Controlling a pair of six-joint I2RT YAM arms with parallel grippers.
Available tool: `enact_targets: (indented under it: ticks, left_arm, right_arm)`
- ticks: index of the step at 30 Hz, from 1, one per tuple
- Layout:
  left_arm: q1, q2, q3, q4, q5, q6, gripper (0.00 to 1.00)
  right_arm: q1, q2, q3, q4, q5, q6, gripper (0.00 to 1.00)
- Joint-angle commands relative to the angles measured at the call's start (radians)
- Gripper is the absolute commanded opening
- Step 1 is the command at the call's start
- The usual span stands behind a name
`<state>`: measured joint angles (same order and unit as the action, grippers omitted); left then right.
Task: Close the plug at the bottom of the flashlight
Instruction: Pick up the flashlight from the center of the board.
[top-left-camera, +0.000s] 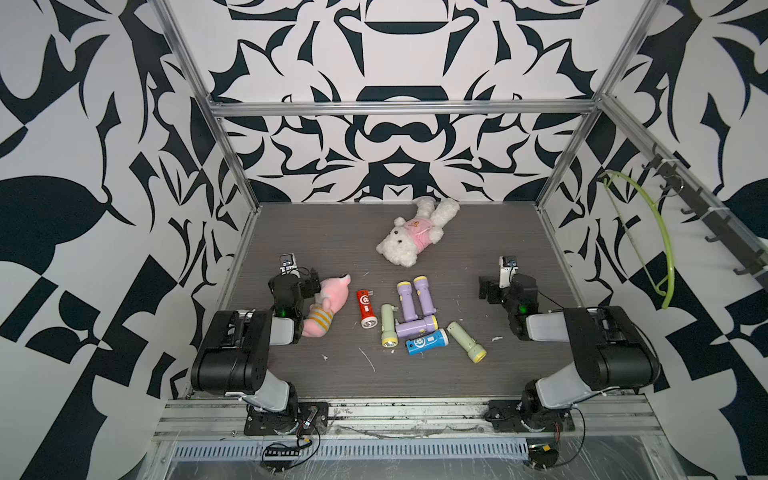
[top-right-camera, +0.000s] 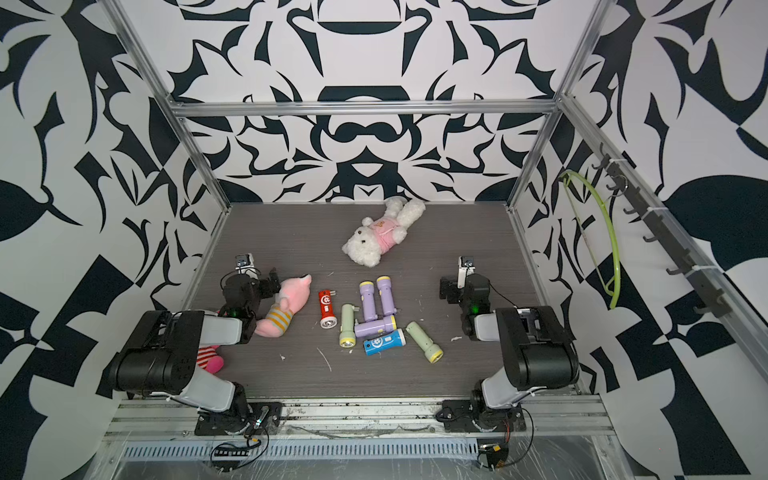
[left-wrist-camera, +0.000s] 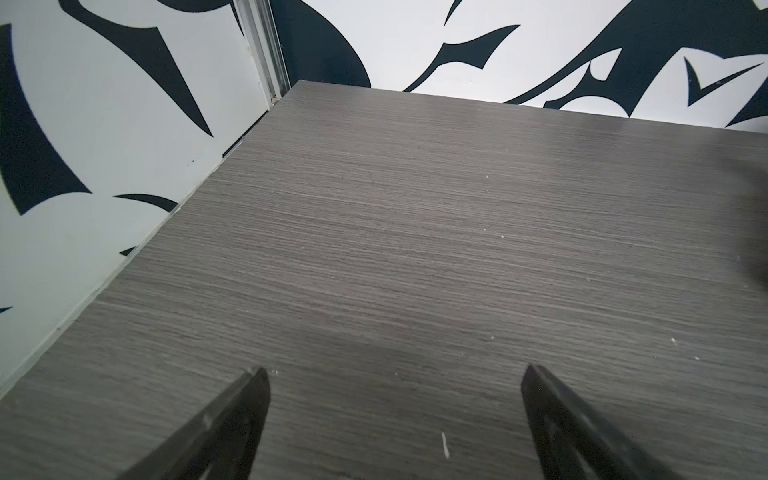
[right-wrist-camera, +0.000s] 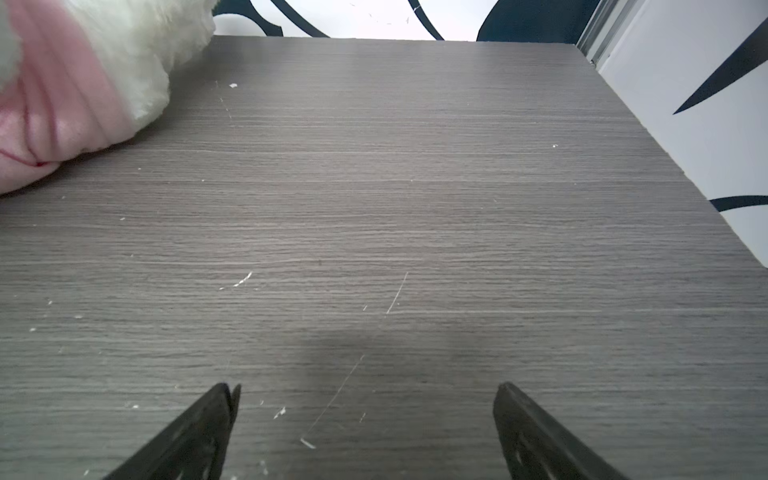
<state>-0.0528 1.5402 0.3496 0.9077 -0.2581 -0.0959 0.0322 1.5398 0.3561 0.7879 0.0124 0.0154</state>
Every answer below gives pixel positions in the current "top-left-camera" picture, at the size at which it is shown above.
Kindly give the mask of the green flashlight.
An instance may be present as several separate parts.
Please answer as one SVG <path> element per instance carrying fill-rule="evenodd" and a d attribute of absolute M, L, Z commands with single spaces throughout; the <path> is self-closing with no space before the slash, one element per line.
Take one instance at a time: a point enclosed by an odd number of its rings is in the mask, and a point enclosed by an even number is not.
<path fill-rule="evenodd" d="M 475 364 L 481 362 L 487 355 L 486 350 L 457 322 L 451 322 L 447 332 L 454 341 L 465 351 L 468 358 Z"/>
<path fill-rule="evenodd" d="M 395 348 L 398 345 L 396 325 L 394 307 L 391 304 L 383 304 L 381 306 L 381 344 L 383 347 Z"/>

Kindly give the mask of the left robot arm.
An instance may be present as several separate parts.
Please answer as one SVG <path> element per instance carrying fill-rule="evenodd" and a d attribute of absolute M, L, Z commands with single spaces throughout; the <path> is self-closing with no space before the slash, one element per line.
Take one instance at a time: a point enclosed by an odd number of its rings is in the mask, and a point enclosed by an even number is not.
<path fill-rule="evenodd" d="M 272 346 L 298 343 L 305 301 L 320 292 L 314 269 L 297 267 L 268 281 L 273 305 L 266 309 L 220 310 L 190 370 L 196 392 L 237 398 L 259 412 L 287 415 L 293 386 L 268 367 Z"/>

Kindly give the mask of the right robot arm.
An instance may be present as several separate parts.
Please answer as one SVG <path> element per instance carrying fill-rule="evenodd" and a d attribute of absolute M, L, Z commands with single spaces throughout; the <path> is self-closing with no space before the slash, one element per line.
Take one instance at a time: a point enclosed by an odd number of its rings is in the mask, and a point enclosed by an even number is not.
<path fill-rule="evenodd" d="M 618 306 L 539 311 L 539 289 L 528 275 L 507 280 L 478 278 L 478 297 L 507 313 L 510 330 L 522 341 L 563 343 L 572 362 L 526 385 L 522 417 L 565 413 L 574 405 L 613 390 L 639 390 L 655 383 L 661 363 L 641 330 Z"/>

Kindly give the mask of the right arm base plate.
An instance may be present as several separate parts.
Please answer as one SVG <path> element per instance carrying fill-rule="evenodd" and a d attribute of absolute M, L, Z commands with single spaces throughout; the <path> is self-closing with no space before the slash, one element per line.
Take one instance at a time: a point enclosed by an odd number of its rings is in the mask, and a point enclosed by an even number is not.
<path fill-rule="evenodd" d="M 536 402 L 523 400 L 491 400 L 483 419 L 495 432 L 502 433 L 562 433 L 575 430 L 569 410 L 549 410 Z"/>

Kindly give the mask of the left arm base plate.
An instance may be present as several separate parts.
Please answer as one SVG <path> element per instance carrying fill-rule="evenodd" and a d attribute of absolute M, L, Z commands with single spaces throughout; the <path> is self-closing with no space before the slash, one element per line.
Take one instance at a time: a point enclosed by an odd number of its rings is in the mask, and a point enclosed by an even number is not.
<path fill-rule="evenodd" d="M 249 405 L 243 433 L 246 436 L 325 433 L 329 409 L 329 403 L 314 401 L 289 404 L 282 412 L 261 411 Z"/>

